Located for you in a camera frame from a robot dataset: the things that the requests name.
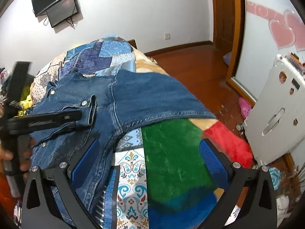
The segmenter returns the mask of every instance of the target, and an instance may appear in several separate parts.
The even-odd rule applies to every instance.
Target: wooden door
[[[235,1],[213,0],[214,45],[224,54],[232,51],[235,23]]]

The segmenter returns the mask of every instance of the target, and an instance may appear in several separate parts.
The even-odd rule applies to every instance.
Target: blue gripper pad
[[[89,146],[86,153],[79,160],[71,172],[71,189],[75,191],[80,188],[87,178],[92,166],[100,155],[100,142],[96,139]]]
[[[201,140],[199,144],[199,153],[217,187],[227,190],[229,187],[229,174],[210,146],[204,140]]]

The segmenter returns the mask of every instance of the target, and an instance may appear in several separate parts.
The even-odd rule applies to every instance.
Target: silver screw
[[[267,172],[267,171],[268,171],[268,167],[265,166],[265,165],[263,165],[263,166],[262,166],[262,170],[265,171],[265,172]]]
[[[240,168],[240,163],[239,162],[234,162],[233,167],[236,168],[236,169],[239,169]]]
[[[60,163],[59,167],[61,169],[66,168],[67,167],[67,163],[66,162],[62,162],[62,163]]]
[[[37,166],[37,165],[35,165],[35,166],[32,167],[32,171],[33,171],[33,172],[35,172],[36,170],[38,170],[38,166]]]

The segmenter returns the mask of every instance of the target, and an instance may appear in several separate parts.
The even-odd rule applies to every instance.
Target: pink slipper
[[[251,104],[242,97],[240,97],[240,99],[238,100],[238,104],[240,106],[242,117],[245,119],[249,115],[249,112],[252,109]]]

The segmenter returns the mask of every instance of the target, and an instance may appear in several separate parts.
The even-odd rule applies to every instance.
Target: pink heart
[[[269,29],[279,49],[292,46],[295,43],[292,29],[282,26],[278,20],[270,20]]]
[[[293,30],[295,34],[295,47],[296,50],[305,50],[305,25],[300,21],[294,13],[286,10],[284,12],[285,24]]]

